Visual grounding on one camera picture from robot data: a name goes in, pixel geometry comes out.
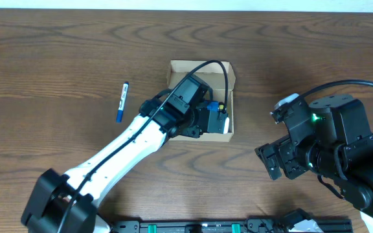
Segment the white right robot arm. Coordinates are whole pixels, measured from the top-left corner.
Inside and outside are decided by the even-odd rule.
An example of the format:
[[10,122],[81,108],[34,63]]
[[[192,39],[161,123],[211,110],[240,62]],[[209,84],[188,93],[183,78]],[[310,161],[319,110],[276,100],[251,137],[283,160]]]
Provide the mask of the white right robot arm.
[[331,179],[327,189],[373,219],[373,132],[362,101],[338,94],[308,104],[293,94],[271,115],[288,134],[255,149],[270,178],[310,171],[320,181]]

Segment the yellow highlighter pen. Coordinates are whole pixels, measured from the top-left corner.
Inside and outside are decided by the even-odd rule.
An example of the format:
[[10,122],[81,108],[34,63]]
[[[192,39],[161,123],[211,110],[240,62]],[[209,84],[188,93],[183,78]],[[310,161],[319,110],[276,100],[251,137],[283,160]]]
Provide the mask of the yellow highlighter pen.
[[218,105],[218,109],[219,109],[219,112],[222,112],[222,113],[226,113],[226,107],[224,105],[224,103],[219,103]]

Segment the blue whiteboard eraser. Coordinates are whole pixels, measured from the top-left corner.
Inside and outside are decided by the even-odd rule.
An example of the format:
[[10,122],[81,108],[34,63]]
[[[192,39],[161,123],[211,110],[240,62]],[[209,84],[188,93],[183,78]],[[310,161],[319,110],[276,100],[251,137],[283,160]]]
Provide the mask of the blue whiteboard eraser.
[[219,104],[219,102],[211,101],[211,102],[208,103],[207,109],[209,111],[215,111],[215,112],[217,112],[220,109],[220,104]]

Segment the blue whiteboard marker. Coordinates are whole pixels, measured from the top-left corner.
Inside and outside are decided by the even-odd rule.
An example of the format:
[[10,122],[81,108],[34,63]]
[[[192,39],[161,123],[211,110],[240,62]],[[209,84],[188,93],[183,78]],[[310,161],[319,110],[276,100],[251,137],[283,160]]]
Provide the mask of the blue whiteboard marker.
[[122,122],[122,117],[123,117],[123,113],[124,113],[124,106],[125,106],[125,103],[126,103],[126,98],[127,98],[129,86],[130,86],[129,82],[124,82],[123,86],[122,86],[119,108],[118,108],[117,117],[116,117],[116,122],[118,122],[118,123]]

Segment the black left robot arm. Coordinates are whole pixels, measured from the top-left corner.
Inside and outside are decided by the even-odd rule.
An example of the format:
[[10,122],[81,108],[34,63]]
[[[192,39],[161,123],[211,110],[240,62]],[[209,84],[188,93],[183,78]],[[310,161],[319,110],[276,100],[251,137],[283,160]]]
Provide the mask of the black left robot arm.
[[194,74],[146,100],[116,139],[89,160],[60,175],[53,169],[37,180],[21,216],[29,232],[111,232],[98,214],[108,192],[137,163],[179,135],[198,138],[229,130],[227,102]]

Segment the brown cardboard box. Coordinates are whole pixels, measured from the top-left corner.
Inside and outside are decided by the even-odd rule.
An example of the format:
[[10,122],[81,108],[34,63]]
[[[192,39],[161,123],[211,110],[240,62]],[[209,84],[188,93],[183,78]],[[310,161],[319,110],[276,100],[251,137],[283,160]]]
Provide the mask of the brown cardboard box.
[[[167,74],[168,88],[174,88],[181,79],[192,69],[201,65],[204,61],[190,60],[171,60],[169,71]],[[233,89],[236,81],[236,76],[232,65],[227,62],[222,62],[228,77],[228,104],[227,113],[229,115],[229,130],[226,134],[204,133],[198,139],[193,139],[186,136],[178,136],[172,141],[190,141],[190,142],[229,142],[234,135],[234,113],[233,113]],[[217,63],[208,64],[194,73],[197,77],[205,81],[213,90],[213,100],[224,102],[225,100],[225,77],[221,66]]]

